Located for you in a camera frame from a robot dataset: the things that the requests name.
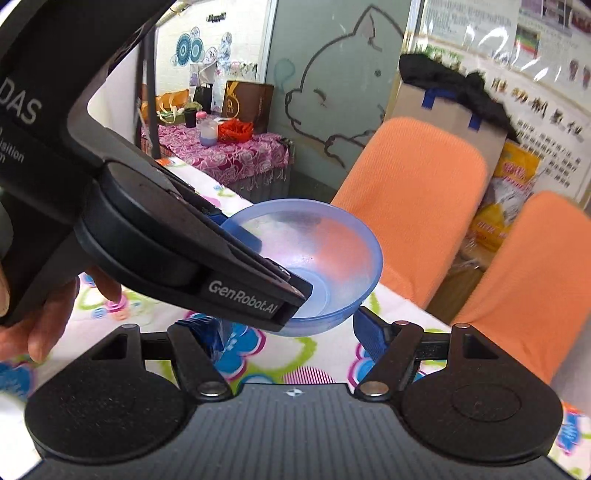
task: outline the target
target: bulletin board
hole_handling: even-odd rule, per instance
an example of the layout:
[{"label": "bulletin board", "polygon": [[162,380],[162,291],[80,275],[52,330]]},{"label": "bulletin board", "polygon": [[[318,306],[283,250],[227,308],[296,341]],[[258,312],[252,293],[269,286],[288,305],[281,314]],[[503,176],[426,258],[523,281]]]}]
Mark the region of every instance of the bulletin board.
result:
[{"label": "bulletin board", "polygon": [[534,191],[591,195],[591,10],[579,0],[425,0],[411,51],[467,74],[505,105],[541,159]]}]

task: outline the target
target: black cup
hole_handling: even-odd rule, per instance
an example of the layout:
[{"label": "black cup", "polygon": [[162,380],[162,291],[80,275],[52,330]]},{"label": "black cup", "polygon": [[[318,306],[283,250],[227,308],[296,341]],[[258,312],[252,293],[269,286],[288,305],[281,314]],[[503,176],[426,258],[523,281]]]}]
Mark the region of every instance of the black cup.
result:
[{"label": "black cup", "polygon": [[197,109],[189,108],[185,109],[185,126],[187,128],[195,128],[197,126]]}]

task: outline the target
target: finger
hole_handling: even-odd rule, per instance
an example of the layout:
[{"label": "finger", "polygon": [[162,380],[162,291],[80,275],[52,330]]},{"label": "finger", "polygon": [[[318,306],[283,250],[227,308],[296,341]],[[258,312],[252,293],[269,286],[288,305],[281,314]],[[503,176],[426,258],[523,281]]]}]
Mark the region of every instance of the finger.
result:
[{"label": "finger", "polygon": [[0,267],[0,317],[4,317],[10,306],[10,290],[4,270]]},{"label": "finger", "polygon": [[41,309],[37,309],[16,325],[0,330],[0,362],[27,353],[29,335],[40,316]]},{"label": "finger", "polygon": [[121,284],[96,266],[88,268],[86,273],[92,277],[96,287],[108,300],[114,301],[115,303],[121,301]]},{"label": "finger", "polygon": [[39,363],[45,360],[66,329],[78,294],[78,282],[72,280],[47,297],[41,315],[28,338],[29,355]]}]

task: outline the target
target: tablecloth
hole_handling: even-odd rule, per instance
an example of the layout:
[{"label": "tablecloth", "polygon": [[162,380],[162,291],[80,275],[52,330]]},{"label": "tablecloth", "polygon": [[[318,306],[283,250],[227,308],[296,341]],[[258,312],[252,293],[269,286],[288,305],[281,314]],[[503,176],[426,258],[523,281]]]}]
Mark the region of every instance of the tablecloth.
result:
[{"label": "tablecloth", "polygon": [[[227,215],[249,205],[178,159],[173,159],[170,168]],[[427,331],[449,331],[447,325],[382,285],[376,287],[364,305],[387,322],[409,320]],[[0,477],[16,479],[38,461],[22,421],[24,402],[36,388],[122,323],[137,323],[143,332],[162,331],[189,314],[127,288],[122,301],[115,305],[100,295],[92,279],[83,275],[71,321],[47,360],[36,365],[29,358],[20,357],[0,364],[0,391],[4,391],[0,394]],[[285,338],[236,325],[216,366],[233,389],[243,382],[346,382],[353,388],[373,362],[355,338],[352,320],[348,319],[328,332],[309,338]],[[444,366],[444,361],[423,362],[417,376]],[[147,367],[174,380],[169,362],[151,361]],[[563,427],[549,457],[575,478],[587,478],[591,474],[591,420],[565,404]]]},{"label": "tablecloth", "polygon": [[160,144],[187,164],[205,172],[222,185],[285,168],[290,160],[287,146],[277,134],[258,134],[239,144],[218,143],[204,147],[198,128],[159,125]]}]

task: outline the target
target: translucent plastic bowl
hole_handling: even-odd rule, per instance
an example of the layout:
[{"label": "translucent plastic bowl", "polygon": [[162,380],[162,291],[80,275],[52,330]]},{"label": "translucent plastic bowl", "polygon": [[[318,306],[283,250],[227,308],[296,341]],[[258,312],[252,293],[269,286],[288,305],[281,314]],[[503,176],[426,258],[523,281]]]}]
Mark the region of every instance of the translucent plastic bowl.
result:
[{"label": "translucent plastic bowl", "polygon": [[382,250],[371,230],[327,203],[270,200],[236,213],[222,228],[312,283],[312,295],[279,335],[310,336],[336,327],[353,315],[382,273]]}]

